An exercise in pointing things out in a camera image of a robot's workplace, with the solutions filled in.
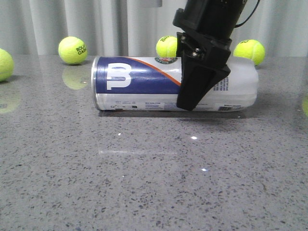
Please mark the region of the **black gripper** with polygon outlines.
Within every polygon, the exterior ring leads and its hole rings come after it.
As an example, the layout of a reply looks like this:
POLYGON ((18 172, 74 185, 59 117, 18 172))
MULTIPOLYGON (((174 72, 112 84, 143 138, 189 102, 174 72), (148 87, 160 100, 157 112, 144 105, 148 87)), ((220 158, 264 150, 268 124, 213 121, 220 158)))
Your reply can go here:
POLYGON ((178 34, 182 79, 177 107, 191 111, 202 98, 231 72, 231 33, 246 5, 245 0, 189 0, 176 11, 173 25, 178 34), (200 49, 201 57, 194 56, 200 49))

